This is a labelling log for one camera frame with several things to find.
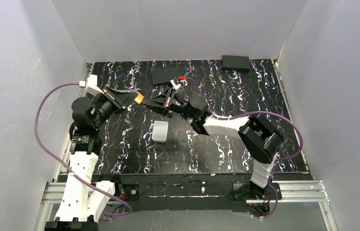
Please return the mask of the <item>brass padlock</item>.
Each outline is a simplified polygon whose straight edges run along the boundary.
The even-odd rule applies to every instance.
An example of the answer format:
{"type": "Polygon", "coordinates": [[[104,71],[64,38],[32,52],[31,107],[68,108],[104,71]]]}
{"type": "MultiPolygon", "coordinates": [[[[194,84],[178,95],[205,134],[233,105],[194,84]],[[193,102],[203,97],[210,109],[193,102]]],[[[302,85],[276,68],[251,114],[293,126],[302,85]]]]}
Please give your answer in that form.
{"type": "Polygon", "coordinates": [[[141,104],[143,100],[144,100],[144,95],[141,94],[140,92],[137,92],[137,96],[135,97],[134,102],[136,102],[137,104],[141,104]]]}

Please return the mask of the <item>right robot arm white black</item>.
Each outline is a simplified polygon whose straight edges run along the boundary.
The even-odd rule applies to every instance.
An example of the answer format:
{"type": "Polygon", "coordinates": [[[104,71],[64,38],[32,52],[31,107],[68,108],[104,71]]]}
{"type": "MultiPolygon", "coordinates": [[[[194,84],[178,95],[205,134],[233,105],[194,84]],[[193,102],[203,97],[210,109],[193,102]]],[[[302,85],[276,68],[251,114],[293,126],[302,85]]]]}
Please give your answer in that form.
{"type": "Polygon", "coordinates": [[[143,100],[141,104],[162,116],[175,112],[184,119],[191,119],[190,125],[197,134],[239,138],[253,158],[253,173],[248,185],[229,196],[232,200],[263,199],[272,182],[283,135],[261,114],[234,119],[214,115],[200,93],[192,94],[186,101],[180,100],[179,87],[169,86],[163,93],[143,100]]]}

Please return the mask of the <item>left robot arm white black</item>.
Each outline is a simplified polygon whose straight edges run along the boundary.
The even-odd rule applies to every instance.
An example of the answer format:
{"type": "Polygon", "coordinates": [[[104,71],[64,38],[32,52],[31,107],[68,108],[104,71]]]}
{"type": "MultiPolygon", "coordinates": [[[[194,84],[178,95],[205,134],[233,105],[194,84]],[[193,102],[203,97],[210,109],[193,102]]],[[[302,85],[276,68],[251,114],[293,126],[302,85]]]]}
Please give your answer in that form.
{"type": "Polygon", "coordinates": [[[79,97],[71,105],[70,159],[66,163],[52,153],[39,138],[41,148],[59,161],[68,171],[60,207],[46,231],[97,231],[102,215],[109,220],[132,213],[132,207],[116,195],[118,176],[104,175],[92,184],[95,165],[100,156],[100,128],[113,114],[121,114],[139,96],[135,90],[114,90],[109,87],[87,87],[90,97],[79,97]]]}

